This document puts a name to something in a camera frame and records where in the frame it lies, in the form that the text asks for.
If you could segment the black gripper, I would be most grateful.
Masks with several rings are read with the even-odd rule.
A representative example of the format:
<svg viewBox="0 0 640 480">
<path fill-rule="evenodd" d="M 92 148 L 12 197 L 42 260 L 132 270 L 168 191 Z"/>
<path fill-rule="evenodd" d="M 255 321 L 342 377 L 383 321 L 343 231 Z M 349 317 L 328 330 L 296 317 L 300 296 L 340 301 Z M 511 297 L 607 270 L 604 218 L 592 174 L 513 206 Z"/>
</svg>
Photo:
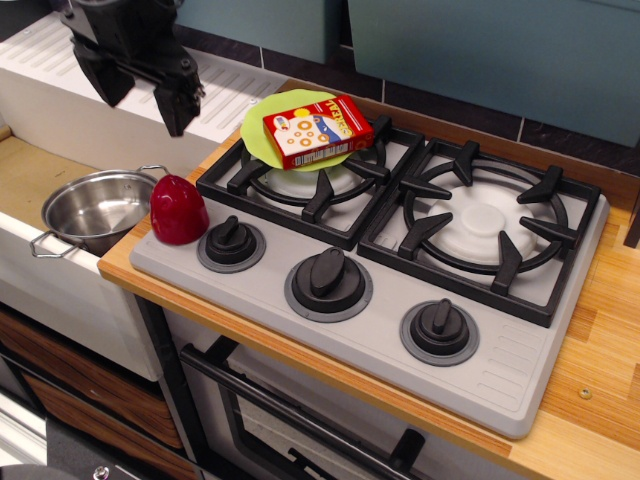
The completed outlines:
<svg viewBox="0 0 640 480">
<path fill-rule="evenodd" d="M 182 137 L 201 113 L 204 87 L 197 63 L 174 36 L 179 1 L 71 1 L 62 22 L 72 31 L 75 58 L 100 98 L 117 106 L 140 78 L 171 137 Z M 164 82 L 195 85 L 172 89 Z"/>
</svg>

